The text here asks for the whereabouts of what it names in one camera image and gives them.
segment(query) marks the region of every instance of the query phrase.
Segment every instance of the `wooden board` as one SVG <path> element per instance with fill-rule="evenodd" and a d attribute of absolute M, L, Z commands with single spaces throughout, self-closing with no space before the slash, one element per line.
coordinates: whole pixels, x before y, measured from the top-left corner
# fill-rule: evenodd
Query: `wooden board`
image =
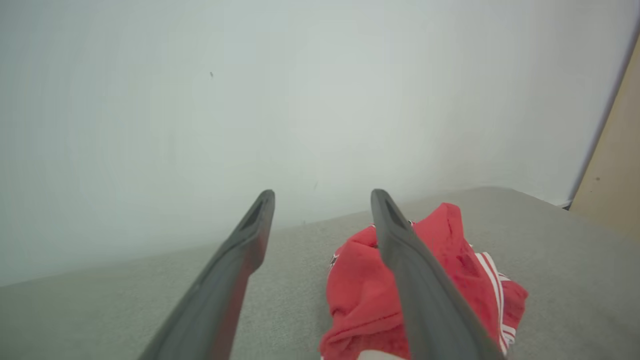
<path fill-rule="evenodd" d="M 640 240 L 639 43 L 570 211 Z"/>

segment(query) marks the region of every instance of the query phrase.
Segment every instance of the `red cloth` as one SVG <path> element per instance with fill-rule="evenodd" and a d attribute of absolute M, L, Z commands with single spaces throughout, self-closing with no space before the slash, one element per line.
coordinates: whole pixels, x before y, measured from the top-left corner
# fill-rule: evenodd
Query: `red cloth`
<path fill-rule="evenodd" d="M 473 251 L 463 236 L 459 207 L 443 203 L 413 229 L 506 353 L 524 313 L 526 290 L 498 273 L 487 253 Z M 396 282 L 377 245 L 371 226 L 333 257 L 326 289 L 333 326 L 319 347 L 325 360 L 356 359 L 363 350 L 410 358 Z"/>

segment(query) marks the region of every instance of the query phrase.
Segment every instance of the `white wall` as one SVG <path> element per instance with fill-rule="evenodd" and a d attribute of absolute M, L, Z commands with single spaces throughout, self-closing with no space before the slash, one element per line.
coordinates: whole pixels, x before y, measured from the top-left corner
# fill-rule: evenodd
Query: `white wall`
<path fill-rule="evenodd" d="M 571 196 L 628 1 L 0 4 L 0 284 L 484 184 Z"/>

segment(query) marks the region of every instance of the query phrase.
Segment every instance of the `beige door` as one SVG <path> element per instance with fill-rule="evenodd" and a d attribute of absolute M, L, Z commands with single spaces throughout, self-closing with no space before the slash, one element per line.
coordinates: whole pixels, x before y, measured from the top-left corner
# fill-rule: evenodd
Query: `beige door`
<path fill-rule="evenodd" d="M 571 211 L 640 240 L 639 43 Z"/>

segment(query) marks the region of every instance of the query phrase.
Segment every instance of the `red garment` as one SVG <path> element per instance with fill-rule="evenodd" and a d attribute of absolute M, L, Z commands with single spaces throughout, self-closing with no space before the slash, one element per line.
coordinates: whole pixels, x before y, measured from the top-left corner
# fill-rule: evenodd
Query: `red garment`
<path fill-rule="evenodd" d="M 463 236 L 459 207 L 443 203 L 413 225 L 467 300 L 487 333 L 506 353 L 524 313 L 528 293 L 498 273 L 487 253 L 476 254 Z M 350 237 L 335 253 L 326 296 L 333 317 L 319 351 L 325 360 L 356 359 L 379 350 L 409 359 L 400 298 L 393 273 L 377 249 L 374 226 Z"/>

